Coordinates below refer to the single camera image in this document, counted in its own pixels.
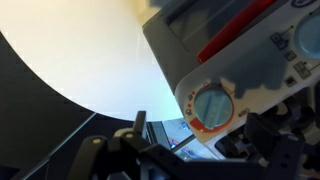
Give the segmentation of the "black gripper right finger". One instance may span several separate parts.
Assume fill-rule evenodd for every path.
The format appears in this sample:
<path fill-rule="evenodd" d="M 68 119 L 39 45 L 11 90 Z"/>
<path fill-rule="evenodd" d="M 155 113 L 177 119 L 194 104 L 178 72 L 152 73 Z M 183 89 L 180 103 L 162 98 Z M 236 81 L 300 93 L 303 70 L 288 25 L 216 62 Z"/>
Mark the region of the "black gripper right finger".
<path fill-rule="evenodd" d="M 246 118 L 244 134 L 260 155 L 269 160 L 276 141 L 281 134 L 257 113 L 249 113 Z"/>

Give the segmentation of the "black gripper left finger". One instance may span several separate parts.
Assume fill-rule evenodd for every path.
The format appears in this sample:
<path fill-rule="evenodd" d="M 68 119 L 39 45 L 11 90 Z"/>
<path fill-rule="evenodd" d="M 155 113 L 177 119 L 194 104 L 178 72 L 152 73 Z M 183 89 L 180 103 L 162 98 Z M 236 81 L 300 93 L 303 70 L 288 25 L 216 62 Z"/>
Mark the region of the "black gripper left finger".
<path fill-rule="evenodd" d="M 146 137 L 146 112 L 145 111 L 139 111 L 137 113 L 137 116 L 133 125 L 133 131 L 141 135 L 143 138 Z"/>

